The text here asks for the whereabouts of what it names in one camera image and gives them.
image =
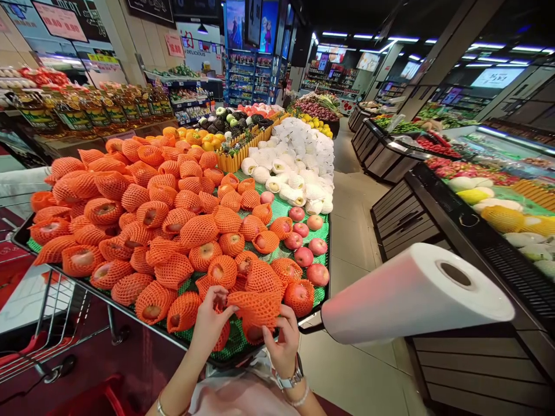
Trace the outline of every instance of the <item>price sign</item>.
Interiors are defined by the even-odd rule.
[[[166,44],[168,45],[168,52],[170,56],[184,58],[183,43],[181,38],[177,35],[166,34]]]
[[[35,1],[33,5],[52,36],[88,42],[74,12]]]

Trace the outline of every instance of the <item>green mat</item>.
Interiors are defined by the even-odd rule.
[[[246,176],[245,174],[243,174],[240,171],[236,172],[235,175],[240,180],[244,180],[244,179],[249,177],[249,176]],[[264,185],[256,184],[256,190],[258,191],[258,193],[262,193],[266,189],[265,189]],[[291,209],[291,206],[287,202],[282,201],[281,199],[279,199],[276,196],[276,199],[272,203],[272,214],[273,214],[272,221],[274,221],[278,217],[287,217],[287,214],[289,213],[290,209]],[[250,214],[250,212],[240,210],[238,212],[238,214],[241,218],[245,218],[247,215]],[[305,246],[313,238],[321,238],[328,244],[328,246],[330,245],[330,223],[329,223],[328,215],[327,214],[322,214],[320,216],[324,220],[324,225],[318,231],[309,231],[308,237],[304,238],[304,245]],[[309,216],[306,215],[302,222],[306,223],[306,220],[308,219],[308,217]],[[35,243],[32,239],[29,240],[27,245],[34,252],[39,252],[40,249],[41,249],[41,246],[39,246],[37,243]],[[289,250],[287,247],[285,247],[283,242],[280,242],[279,247],[274,252],[272,252],[270,254],[260,254],[259,252],[257,252],[254,249],[254,246],[252,245],[252,243],[249,243],[249,242],[245,243],[245,250],[249,250],[249,251],[254,252],[260,260],[263,260],[267,263],[271,263],[276,258],[288,257],[290,259],[294,259],[294,256],[293,256],[294,252],[292,250]],[[314,263],[323,264],[329,270],[330,264],[329,264],[328,253],[320,255],[318,257],[314,257]],[[206,273],[200,273],[200,272],[193,273],[191,278],[188,279],[181,286],[181,288],[178,290],[178,293],[181,295],[182,293],[184,293],[186,291],[195,291],[195,292],[197,292],[198,289],[197,289],[197,286],[196,286],[195,282],[197,281],[197,279],[204,276],[205,274]],[[302,278],[306,278],[306,270],[305,269],[303,269]],[[100,290],[100,291],[103,292],[106,295],[110,295],[109,291],[103,291],[103,290]],[[315,288],[315,290],[314,290],[314,307],[318,306],[324,300],[324,297],[325,297],[324,288],[322,288],[322,287]],[[135,311],[134,305],[129,307],[129,309],[134,312]],[[236,355],[239,355],[242,352],[244,352],[244,350],[246,350],[247,348],[252,347],[247,342],[247,340],[245,339],[245,335],[243,334],[243,329],[241,327],[241,321],[235,315],[233,315],[233,317],[230,319],[230,323],[231,323],[231,333],[230,333],[230,337],[227,341],[227,344],[225,345],[225,348],[220,352],[213,352],[210,355],[215,361],[218,361],[218,362],[228,361],[231,358],[235,357]],[[162,320],[161,322],[157,323],[156,325],[161,326],[162,328],[166,328],[166,321]],[[193,330],[194,330],[194,327],[187,330],[187,331],[175,332],[173,335],[175,335],[178,338],[187,340],[190,343],[191,339],[193,338]]]

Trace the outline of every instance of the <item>price label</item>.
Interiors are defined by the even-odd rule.
[[[52,36],[88,42],[74,12],[36,1],[33,5]]]
[[[177,35],[166,34],[166,44],[168,45],[168,53],[170,56],[184,58],[183,42]]]

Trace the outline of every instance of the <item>bracelet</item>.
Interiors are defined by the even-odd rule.
[[[306,387],[305,387],[305,394],[302,395],[301,400],[299,400],[298,402],[290,402],[289,400],[287,400],[287,397],[285,398],[285,400],[287,401],[287,403],[292,405],[294,408],[301,407],[303,404],[305,404],[305,401],[306,401],[306,398],[308,397],[309,392],[310,392],[310,387],[308,387],[308,381],[307,381],[306,382]]]

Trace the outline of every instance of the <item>apple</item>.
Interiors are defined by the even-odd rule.
[[[328,251],[328,244],[322,239],[312,239],[308,243],[308,248],[315,256],[322,255]]]
[[[330,281],[330,273],[327,267],[319,263],[308,266],[306,277],[314,286],[326,286]]]
[[[314,261],[314,255],[307,247],[301,247],[295,252],[295,261],[300,267],[308,267]]]
[[[308,236],[308,227],[304,222],[298,222],[293,225],[293,231],[305,238]]]
[[[324,220],[322,220],[322,217],[320,216],[313,215],[308,217],[306,224],[308,225],[308,228],[310,228],[312,231],[316,231],[322,228],[322,225],[324,225]]]
[[[272,203],[275,196],[269,191],[264,191],[260,194],[260,203]]]
[[[305,211],[301,207],[293,207],[289,210],[289,218],[295,222],[299,222],[305,219]]]
[[[289,250],[296,250],[302,246],[302,237],[296,232],[292,232],[289,237],[283,240],[283,243]]]

